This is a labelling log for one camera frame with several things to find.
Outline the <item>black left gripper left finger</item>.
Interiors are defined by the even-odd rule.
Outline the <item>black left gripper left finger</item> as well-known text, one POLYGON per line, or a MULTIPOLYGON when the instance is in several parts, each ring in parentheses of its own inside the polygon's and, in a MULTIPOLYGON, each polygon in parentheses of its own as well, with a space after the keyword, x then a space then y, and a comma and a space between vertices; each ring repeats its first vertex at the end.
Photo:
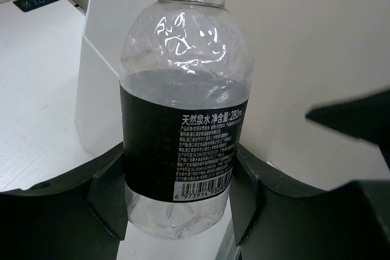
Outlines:
POLYGON ((1 259, 116 259, 127 229, 122 144, 1 193, 1 259))

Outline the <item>black label water bottle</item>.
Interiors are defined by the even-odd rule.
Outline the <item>black label water bottle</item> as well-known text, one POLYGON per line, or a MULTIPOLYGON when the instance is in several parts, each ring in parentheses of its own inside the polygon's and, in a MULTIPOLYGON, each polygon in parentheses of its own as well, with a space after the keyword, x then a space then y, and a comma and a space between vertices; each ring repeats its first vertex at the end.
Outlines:
POLYGON ((225 0, 157 0, 121 53, 129 221, 162 239, 197 235, 224 214, 254 60, 225 0))

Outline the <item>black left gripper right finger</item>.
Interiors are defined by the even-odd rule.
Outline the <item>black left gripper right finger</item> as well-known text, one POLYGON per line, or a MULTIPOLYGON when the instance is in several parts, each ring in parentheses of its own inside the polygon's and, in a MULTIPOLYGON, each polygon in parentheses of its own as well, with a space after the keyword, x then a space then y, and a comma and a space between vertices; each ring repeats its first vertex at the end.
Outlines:
POLYGON ((324 191, 239 146, 230 206, 244 259, 389 258, 387 180, 355 180, 324 191))

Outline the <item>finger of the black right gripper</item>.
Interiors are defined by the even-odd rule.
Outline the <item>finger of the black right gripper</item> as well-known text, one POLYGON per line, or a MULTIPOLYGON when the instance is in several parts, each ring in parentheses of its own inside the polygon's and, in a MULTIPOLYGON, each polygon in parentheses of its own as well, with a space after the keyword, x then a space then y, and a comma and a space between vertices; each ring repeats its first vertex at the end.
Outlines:
POLYGON ((389 88, 310 109, 305 118, 356 139, 389 145, 389 88))

